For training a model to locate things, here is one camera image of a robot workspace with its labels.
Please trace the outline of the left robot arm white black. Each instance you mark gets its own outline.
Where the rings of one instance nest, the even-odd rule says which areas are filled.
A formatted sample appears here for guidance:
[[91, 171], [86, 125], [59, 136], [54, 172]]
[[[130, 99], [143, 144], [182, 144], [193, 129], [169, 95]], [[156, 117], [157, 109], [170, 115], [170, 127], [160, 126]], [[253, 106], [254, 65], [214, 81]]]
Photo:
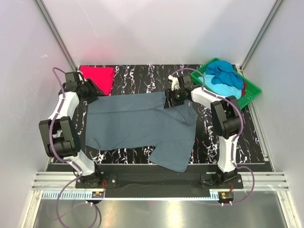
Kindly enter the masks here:
[[48, 157], [65, 162], [77, 171], [77, 177], [92, 188], [103, 181], [95, 162], [81, 150], [81, 140], [72, 122], [81, 100], [88, 104], [104, 96], [92, 79], [85, 79], [81, 71], [66, 72], [65, 83], [60, 83], [59, 101], [51, 116], [39, 122], [42, 142]]

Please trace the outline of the grey blue t shirt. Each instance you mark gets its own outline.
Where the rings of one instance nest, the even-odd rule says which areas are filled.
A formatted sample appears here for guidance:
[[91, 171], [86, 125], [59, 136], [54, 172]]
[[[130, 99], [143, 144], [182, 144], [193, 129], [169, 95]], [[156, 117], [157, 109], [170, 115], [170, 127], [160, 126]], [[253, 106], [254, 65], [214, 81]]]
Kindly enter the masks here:
[[153, 146], [150, 162], [185, 172], [198, 115], [190, 101], [173, 108], [164, 105], [164, 92], [98, 98], [88, 106], [86, 146], [102, 151]]

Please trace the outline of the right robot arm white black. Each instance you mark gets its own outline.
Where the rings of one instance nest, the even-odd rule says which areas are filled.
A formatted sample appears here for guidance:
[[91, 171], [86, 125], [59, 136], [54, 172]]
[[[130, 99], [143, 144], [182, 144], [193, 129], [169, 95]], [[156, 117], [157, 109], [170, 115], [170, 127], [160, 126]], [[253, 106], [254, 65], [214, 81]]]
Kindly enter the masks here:
[[236, 144], [244, 127], [237, 99], [219, 96], [194, 84], [190, 75], [170, 75], [168, 81], [171, 88], [165, 90], [165, 108], [180, 106], [189, 100], [211, 110], [213, 130], [219, 137], [218, 171], [214, 179], [220, 188], [227, 188], [237, 175]]

